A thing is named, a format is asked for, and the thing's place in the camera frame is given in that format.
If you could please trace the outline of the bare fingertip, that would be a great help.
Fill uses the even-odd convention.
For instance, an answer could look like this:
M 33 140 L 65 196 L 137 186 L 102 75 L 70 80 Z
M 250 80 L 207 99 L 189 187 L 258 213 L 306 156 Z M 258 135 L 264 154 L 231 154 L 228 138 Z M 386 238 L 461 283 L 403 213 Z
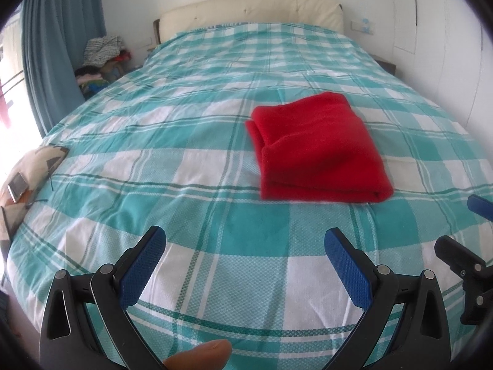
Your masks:
M 214 340 L 168 357 L 164 366 L 170 370 L 222 370 L 231 352 L 232 345 L 228 340 Z

